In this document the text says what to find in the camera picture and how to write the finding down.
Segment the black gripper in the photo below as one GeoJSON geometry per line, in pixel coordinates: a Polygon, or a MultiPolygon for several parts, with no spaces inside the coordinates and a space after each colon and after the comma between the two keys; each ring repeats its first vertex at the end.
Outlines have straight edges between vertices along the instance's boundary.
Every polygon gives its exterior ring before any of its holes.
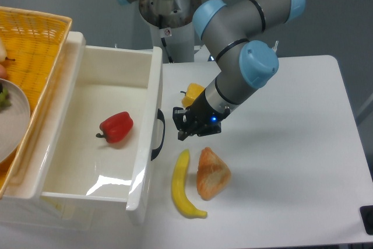
{"type": "Polygon", "coordinates": [[[202,137],[219,134],[221,122],[229,115],[230,102],[219,93],[216,87],[207,87],[189,109],[173,108],[173,121],[179,130],[177,138],[184,141],[187,137],[194,135],[202,137]]]}

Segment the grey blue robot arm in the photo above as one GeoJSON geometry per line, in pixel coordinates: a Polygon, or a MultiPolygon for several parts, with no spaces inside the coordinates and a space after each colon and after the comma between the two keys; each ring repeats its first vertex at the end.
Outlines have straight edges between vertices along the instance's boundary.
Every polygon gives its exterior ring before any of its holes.
{"type": "Polygon", "coordinates": [[[137,2],[165,62],[188,62],[198,37],[220,73],[190,105],[173,109],[178,139],[218,134],[221,122],[277,72],[274,49],[255,39],[302,15],[306,0],[117,0],[137,2]]]}

